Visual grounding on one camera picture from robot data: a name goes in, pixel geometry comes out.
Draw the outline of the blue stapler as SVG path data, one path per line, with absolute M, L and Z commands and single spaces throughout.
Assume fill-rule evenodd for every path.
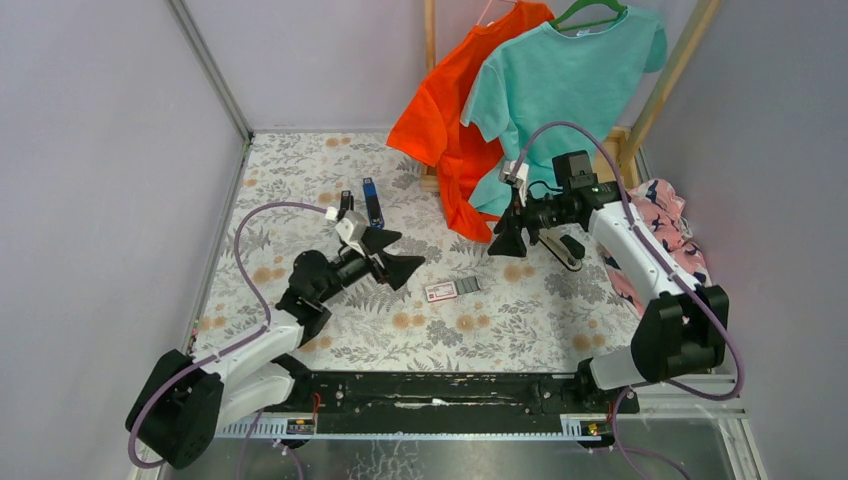
M 385 220 L 375 182 L 371 177 L 366 177 L 362 180 L 362 185 L 369 225 L 373 228 L 382 229 L 385 226 Z

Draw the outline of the small black stapler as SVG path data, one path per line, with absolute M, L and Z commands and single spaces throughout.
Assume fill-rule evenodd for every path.
M 354 209 L 354 198 L 351 190 L 343 190 L 340 193 L 340 202 L 338 208 L 337 219 L 341 220 L 345 217 L 348 211 Z

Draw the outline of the red staple box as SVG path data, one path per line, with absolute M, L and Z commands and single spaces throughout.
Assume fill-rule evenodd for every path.
M 456 283 L 453 281 L 426 286 L 424 291 L 428 303 L 454 299 L 459 295 Z

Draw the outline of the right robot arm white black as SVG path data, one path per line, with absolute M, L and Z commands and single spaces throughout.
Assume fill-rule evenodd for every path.
M 680 267 L 648 232 L 627 192 L 601 183 L 586 152 L 554 160 L 560 192 L 532 195 L 529 168 L 506 163 L 500 180 L 511 198 L 495 227 L 492 256 L 523 257 L 546 229 L 578 224 L 607 250 L 635 288 L 643 315 L 629 346 L 594 357 L 579 367 L 575 402 L 597 412 L 621 387 L 664 382 L 720 365 L 725 358 L 729 300 Z

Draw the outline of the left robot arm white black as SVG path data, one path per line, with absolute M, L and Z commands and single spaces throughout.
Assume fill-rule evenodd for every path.
M 307 250 L 294 260 L 289 286 L 266 321 L 221 349 L 192 357 L 176 349 L 154 365 L 125 420 L 128 452 L 140 468 L 142 442 L 161 463 L 175 469 L 192 464 L 221 428 L 266 407 L 296 411 L 309 401 L 307 380 L 290 373 L 278 358 L 309 342 L 331 316 L 325 303 L 366 276 L 392 289 L 403 287 L 426 259 L 393 255 L 385 247 L 401 233 L 366 228 L 365 238 L 342 246 L 330 259 Z

